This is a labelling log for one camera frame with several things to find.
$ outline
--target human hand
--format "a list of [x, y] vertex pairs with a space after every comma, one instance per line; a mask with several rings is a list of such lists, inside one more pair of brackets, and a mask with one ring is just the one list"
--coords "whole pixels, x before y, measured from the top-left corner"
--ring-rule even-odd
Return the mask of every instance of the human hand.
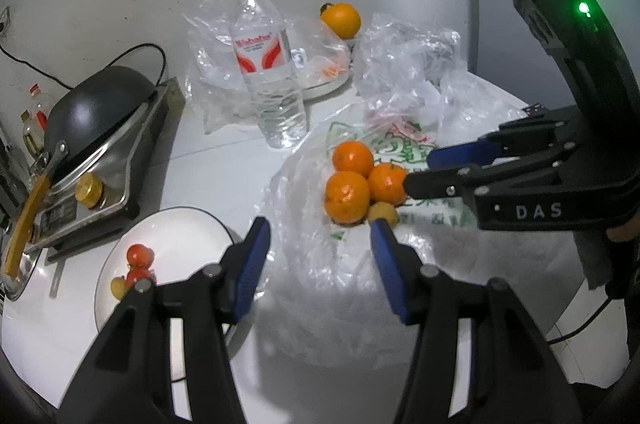
[[609, 240], [616, 243], [631, 241], [638, 235], [640, 235], [640, 213], [636, 213], [626, 224], [607, 229]]

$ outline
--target gold knob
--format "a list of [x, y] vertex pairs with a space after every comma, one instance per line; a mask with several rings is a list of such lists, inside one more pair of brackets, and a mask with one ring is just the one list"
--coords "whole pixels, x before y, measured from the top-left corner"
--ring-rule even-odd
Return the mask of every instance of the gold knob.
[[100, 202], [103, 191], [104, 184], [102, 184], [102, 181], [98, 179], [95, 173], [88, 171], [87, 173], [83, 173], [78, 179], [78, 183], [76, 184], [76, 200], [89, 209], [92, 209]]

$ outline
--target cherry tomato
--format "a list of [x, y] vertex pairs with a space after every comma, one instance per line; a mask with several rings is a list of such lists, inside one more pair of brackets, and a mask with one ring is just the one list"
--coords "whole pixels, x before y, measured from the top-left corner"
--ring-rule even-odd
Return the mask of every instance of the cherry tomato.
[[148, 269], [154, 263], [154, 252], [142, 244], [133, 244], [127, 249], [127, 263], [132, 267]]
[[148, 269], [142, 269], [141, 267], [134, 267], [127, 274], [127, 279], [125, 280], [125, 285], [127, 287], [132, 287], [132, 285], [137, 282], [141, 278], [148, 278], [152, 282], [156, 282], [156, 275], [149, 271]]

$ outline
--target red and white label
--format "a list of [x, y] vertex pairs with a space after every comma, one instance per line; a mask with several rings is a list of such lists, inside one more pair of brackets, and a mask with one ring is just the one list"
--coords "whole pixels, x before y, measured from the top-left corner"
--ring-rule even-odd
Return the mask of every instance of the red and white label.
[[242, 74], [280, 67], [291, 59], [285, 31], [235, 38], [234, 50]]
[[47, 116], [42, 111], [36, 112], [36, 119], [38, 120], [38, 124], [42, 127], [42, 130], [47, 130]]

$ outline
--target white table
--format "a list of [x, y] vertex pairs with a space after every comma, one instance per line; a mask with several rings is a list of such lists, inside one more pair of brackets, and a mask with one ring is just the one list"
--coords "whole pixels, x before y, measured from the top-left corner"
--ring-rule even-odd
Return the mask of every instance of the white table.
[[[516, 99], [498, 90], [505, 99]], [[315, 126], [353, 101], [353, 88], [337, 91], [310, 109]], [[177, 120], [168, 118], [170, 132]], [[288, 151], [269, 149], [255, 127], [229, 126], [211, 135], [192, 115], [179, 120], [175, 140], [158, 142], [145, 180], [143, 212], [188, 205], [219, 217], [244, 235], [254, 216], [260, 191], [280, 167]], [[70, 258], [56, 299], [49, 298], [55, 265], [40, 257], [36, 271], [15, 303], [6, 302], [2, 317], [2, 348], [18, 375], [55, 406], [60, 404], [84, 353], [97, 333], [94, 292], [100, 268], [113, 242]], [[452, 409], [466, 402], [468, 330], [459, 340], [456, 394]], [[396, 411], [406, 366], [372, 372], [365, 368], [324, 369], [300, 364], [263, 346], [259, 329], [249, 333], [232, 362], [242, 405], [250, 423], [388, 424]], [[184, 383], [174, 384], [177, 413], [188, 417]]]

